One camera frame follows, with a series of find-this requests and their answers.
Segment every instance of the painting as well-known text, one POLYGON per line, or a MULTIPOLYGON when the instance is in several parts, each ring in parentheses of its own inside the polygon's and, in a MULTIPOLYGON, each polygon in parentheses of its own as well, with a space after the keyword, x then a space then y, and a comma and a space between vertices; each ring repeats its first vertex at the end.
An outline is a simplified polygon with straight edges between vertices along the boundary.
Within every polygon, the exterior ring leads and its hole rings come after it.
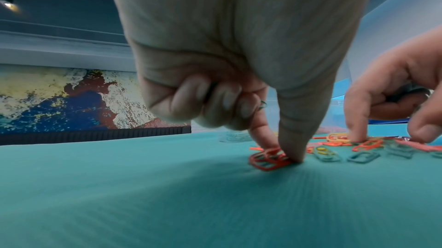
POLYGON ((135 73, 0 64, 0 134, 186 125, 146 109, 135 73))

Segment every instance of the pile of paper clips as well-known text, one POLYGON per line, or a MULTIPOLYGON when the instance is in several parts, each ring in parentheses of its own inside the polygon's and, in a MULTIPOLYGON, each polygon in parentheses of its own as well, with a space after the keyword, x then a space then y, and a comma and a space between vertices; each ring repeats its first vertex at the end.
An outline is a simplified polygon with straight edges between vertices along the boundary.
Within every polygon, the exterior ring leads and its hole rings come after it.
MULTIPOLYGON (((330 147, 352 146, 355 152, 346 160, 348 162, 366 164, 381 156, 384 150, 388 156, 399 156, 411 159, 416 152, 429 152, 435 158, 442 159, 442 146, 426 145, 410 141, 408 137, 369 137, 367 141, 354 144, 347 137, 347 133, 330 133, 326 136, 313 137, 312 139, 325 139, 324 142, 310 142, 306 152, 313 154, 322 162, 340 162, 343 158, 330 147)), ((271 171, 286 167, 293 162, 280 148, 264 150, 261 147, 250 147, 259 151, 249 157, 252 166, 262 170, 271 171)))

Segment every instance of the fingernail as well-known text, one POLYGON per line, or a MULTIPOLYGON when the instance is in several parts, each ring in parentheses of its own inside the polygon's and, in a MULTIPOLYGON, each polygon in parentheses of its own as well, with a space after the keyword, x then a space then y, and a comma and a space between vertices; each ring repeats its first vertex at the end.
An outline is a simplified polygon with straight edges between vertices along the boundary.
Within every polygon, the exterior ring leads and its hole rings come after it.
POLYGON ((241 116, 243 118, 247 119, 247 118, 250 118, 255 113, 255 111, 257 110, 257 107, 256 107, 256 104, 253 105, 250 102, 244 101, 241 104, 240 109, 241 109, 241 116))
POLYGON ((202 101, 206 98, 206 95, 209 91, 210 83, 204 82, 201 83, 197 88, 197 100, 202 101))
POLYGON ((416 132, 418 136, 424 142, 432 142, 442 134, 442 127, 438 125, 426 125, 420 128, 416 132))
POLYGON ((236 92, 226 91, 224 93, 224 96, 222 98, 222 106, 225 110, 231 110, 233 108, 239 94, 241 94, 241 88, 236 92))

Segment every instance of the hand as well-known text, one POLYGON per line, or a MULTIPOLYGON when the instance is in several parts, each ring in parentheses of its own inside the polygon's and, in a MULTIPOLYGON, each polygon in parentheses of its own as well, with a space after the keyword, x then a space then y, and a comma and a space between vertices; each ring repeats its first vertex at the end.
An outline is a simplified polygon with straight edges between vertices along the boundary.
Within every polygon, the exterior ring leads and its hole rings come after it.
POLYGON ((345 95, 344 112, 349 138, 367 136, 368 119, 403 119, 423 104, 425 92, 407 94, 386 102, 404 84, 413 82, 435 90, 408 123, 412 140, 428 143, 442 134, 442 26, 380 56, 345 95))
POLYGON ((248 129, 260 146, 275 147, 258 110, 272 86, 279 144, 297 162, 326 113, 367 1, 115 0, 152 113, 248 129))

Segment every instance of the teal tablecloth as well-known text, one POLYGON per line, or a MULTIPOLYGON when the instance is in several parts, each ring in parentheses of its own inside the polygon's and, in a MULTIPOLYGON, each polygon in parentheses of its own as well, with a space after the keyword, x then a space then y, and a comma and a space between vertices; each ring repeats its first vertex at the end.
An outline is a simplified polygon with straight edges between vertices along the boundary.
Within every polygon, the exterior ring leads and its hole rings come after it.
POLYGON ((442 159, 265 173, 249 147, 211 133, 0 147, 0 247, 442 247, 442 159))

